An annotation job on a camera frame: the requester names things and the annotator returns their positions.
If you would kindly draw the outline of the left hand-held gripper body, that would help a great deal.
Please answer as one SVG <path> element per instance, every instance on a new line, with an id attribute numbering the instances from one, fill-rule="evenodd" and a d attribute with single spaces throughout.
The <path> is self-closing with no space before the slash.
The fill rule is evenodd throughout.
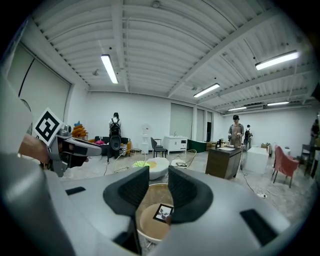
<path id="1" fill-rule="evenodd" d="M 88 157 L 89 146 L 83 140 L 72 137 L 72 127 L 63 123 L 49 108 L 34 125 L 34 132 L 47 148 L 49 169 L 58 177 L 63 177 L 67 169 L 72 168 L 72 156 Z"/>

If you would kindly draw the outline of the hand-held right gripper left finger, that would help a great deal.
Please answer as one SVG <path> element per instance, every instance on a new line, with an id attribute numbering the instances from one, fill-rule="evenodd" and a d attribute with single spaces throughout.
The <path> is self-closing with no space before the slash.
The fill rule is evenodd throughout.
<path id="1" fill-rule="evenodd" d="M 47 172 L 58 219 L 76 255 L 141 255 L 136 211 L 149 188 L 149 168 L 62 181 Z"/>

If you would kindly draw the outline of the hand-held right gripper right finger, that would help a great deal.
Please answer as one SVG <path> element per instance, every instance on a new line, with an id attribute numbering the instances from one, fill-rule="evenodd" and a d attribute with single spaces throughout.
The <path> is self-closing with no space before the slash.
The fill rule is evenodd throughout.
<path id="1" fill-rule="evenodd" d="M 290 226 L 273 205 L 232 181 L 173 166 L 168 179 L 168 250 L 259 250 Z"/>

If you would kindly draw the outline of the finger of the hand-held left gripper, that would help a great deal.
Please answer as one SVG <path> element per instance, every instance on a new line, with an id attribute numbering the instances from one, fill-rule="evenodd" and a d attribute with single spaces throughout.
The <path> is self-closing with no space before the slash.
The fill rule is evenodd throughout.
<path id="1" fill-rule="evenodd" d="M 102 149 L 99 146 L 77 138 L 64 139 L 63 149 L 65 152 L 79 157 L 100 156 L 102 154 Z"/>

